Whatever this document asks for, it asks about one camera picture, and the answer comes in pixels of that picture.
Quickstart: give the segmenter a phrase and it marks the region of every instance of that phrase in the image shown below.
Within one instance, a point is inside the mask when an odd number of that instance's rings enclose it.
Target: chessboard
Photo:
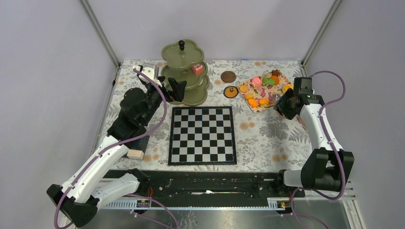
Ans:
[[[235,165],[231,106],[174,107],[168,165]]]

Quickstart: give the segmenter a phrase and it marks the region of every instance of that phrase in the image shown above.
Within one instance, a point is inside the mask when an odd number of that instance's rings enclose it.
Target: gray wall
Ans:
[[[351,179],[368,229],[403,228],[405,174],[405,1],[346,0],[308,71],[331,70],[346,97],[327,113],[343,147],[353,151]],[[332,75],[314,78],[326,101],[341,93]]]
[[[114,66],[79,1],[0,2],[0,228],[52,228],[46,195],[92,152]]]
[[[117,56],[161,60],[193,39],[207,60],[300,60],[333,0],[89,0]]]

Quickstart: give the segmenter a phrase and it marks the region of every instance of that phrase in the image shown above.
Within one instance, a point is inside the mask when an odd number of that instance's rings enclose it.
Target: brown round coaster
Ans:
[[[236,75],[234,72],[225,71],[221,74],[221,80],[224,81],[225,83],[232,83],[233,81],[236,80]]]
[[[237,87],[229,86],[224,89],[224,96],[228,99],[233,99],[238,95],[239,91]]]

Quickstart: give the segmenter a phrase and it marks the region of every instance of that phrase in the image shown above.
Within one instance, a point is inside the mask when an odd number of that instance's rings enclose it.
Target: flower pattern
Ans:
[[[134,87],[144,89],[132,71],[132,66],[145,62],[157,64],[160,68],[166,65],[164,61],[126,60],[123,62],[101,136],[106,135],[107,129],[118,117],[119,103],[123,99],[124,93]],[[298,62],[206,61],[206,63],[210,85],[207,100],[201,106],[232,106],[237,165],[168,166],[171,109],[174,107],[169,104],[167,117],[163,124],[150,136],[144,160],[121,158],[112,168],[249,172],[278,172],[281,169],[300,169],[312,151],[302,120],[298,118],[284,119],[273,109],[255,114],[241,96],[228,99],[223,95],[224,88],[227,86],[237,86],[248,79],[275,69],[279,69],[290,82],[294,82],[294,77],[300,76]],[[236,80],[233,83],[222,82],[221,73],[224,71],[233,71],[237,76]],[[160,106],[146,128],[149,130],[156,125],[162,115],[163,106]]]

